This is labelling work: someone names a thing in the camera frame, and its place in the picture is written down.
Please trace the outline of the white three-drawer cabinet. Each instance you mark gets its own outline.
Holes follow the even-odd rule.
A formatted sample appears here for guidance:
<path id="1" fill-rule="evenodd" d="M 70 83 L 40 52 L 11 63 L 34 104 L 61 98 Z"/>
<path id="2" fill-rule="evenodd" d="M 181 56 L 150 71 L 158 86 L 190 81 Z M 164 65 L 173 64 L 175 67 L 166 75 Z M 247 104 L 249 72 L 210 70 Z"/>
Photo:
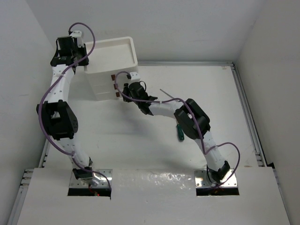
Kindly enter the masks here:
<path id="1" fill-rule="evenodd" d="M 120 96 L 114 87 L 114 78 L 119 71 L 138 71 L 138 60 L 131 37 L 96 41 L 88 58 L 89 64 L 84 67 L 84 72 L 97 101 Z"/>

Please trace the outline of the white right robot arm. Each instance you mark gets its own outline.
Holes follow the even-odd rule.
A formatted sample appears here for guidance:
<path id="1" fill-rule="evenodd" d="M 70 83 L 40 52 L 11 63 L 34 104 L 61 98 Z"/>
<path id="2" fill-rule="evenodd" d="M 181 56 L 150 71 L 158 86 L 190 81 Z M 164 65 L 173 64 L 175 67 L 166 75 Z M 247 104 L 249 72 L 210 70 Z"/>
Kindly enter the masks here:
<path id="1" fill-rule="evenodd" d="M 160 103 L 157 97 L 149 96 L 139 82 L 126 83 L 123 86 L 123 100 L 134 102 L 142 113 L 151 116 L 165 116 L 176 119 L 185 136 L 195 140 L 203 153 L 211 179 L 221 184 L 230 170 L 227 160 L 221 155 L 210 132 L 210 119 L 193 100 Z"/>

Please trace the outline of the long green-handled screwdriver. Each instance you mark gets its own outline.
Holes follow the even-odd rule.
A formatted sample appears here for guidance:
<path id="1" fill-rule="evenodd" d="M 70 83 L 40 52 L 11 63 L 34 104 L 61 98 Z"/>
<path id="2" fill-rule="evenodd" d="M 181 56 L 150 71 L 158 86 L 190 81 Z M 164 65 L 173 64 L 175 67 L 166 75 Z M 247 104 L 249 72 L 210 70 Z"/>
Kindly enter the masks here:
<path id="1" fill-rule="evenodd" d="M 163 92 L 164 94 L 166 94 L 170 99 L 175 100 L 176 102 L 180 102 L 180 100 L 178 100 L 178 98 L 173 97 L 172 95 L 170 95 L 169 93 L 167 93 L 166 91 L 164 91 L 163 89 L 159 89 L 161 92 Z"/>

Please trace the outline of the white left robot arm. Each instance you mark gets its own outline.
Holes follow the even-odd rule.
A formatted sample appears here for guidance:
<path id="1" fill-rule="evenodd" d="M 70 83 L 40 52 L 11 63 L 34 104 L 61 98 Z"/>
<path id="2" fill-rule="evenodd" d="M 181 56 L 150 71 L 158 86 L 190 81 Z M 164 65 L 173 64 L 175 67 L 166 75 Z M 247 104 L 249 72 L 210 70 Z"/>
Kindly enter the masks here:
<path id="1" fill-rule="evenodd" d="M 92 160 L 76 138 L 79 125 L 68 104 L 68 95 L 76 67 L 88 63 L 81 35 L 71 33 L 57 38 L 56 51 L 50 62 L 51 86 L 37 105 L 39 123 L 46 138 L 53 147 L 69 157 L 74 177 L 86 184 L 93 178 Z"/>

